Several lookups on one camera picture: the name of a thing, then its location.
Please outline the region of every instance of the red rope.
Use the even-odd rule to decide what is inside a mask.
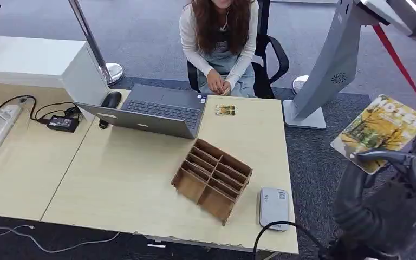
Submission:
[[[387,49],[388,53],[392,57],[393,61],[396,63],[396,66],[398,66],[399,70],[401,71],[402,75],[406,78],[407,82],[411,85],[412,89],[414,89],[416,93],[416,85],[414,81],[412,80],[411,76],[409,75],[409,72],[407,72],[406,68],[402,64],[401,60],[399,59],[399,56],[397,55],[396,51],[393,48],[392,43],[387,38],[387,35],[385,34],[384,30],[380,25],[373,25],[375,33],[377,33],[377,36],[379,37],[380,41],[383,43],[383,46],[385,46],[385,49]]]

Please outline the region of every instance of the black computer mouse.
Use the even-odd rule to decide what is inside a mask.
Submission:
[[[120,92],[113,91],[105,97],[103,104],[101,104],[101,106],[109,107],[109,108],[117,108],[121,100],[122,100],[122,94]]]
[[[113,91],[105,97],[103,104],[101,104],[101,106],[108,107],[108,108],[117,108],[121,100],[122,100],[122,94],[120,92]],[[108,125],[109,125],[108,122],[104,120],[100,120],[101,129],[106,129]]]

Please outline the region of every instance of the woman's hand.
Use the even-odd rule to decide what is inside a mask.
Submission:
[[[232,88],[230,87],[230,83],[228,81],[224,81],[223,84],[223,93],[221,94],[222,96],[228,96],[232,90]]]
[[[224,80],[221,78],[221,75],[215,69],[210,70],[208,76],[206,77],[206,82],[208,83],[208,87],[214,93],[218,95],[224,93]]]

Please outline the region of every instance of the denim overalls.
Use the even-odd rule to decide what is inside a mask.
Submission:
[[[201,56],[211,65],[223,79],[225,79],[233,65],[237,61],[239,55],[234,55],[229,51],[229,46],[227,42],[227,31],[219,31],[218,34],[218,43],[216,48],[210,54],[203,54]],[[252,65],[249,64],[243,76],[238,80],[235,87],[232,86],[232,92],[230,96],[243,96],[246,98],[255,98],[254,94],[254,70]],[[210,90],[206,82],[205,75],[198,71],[198,89],[203,94],[215,95],[213,91]]]

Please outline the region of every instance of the small card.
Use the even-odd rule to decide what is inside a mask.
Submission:
[[[234,116],[235,106],[233,105],[216,105],[216,115]]]

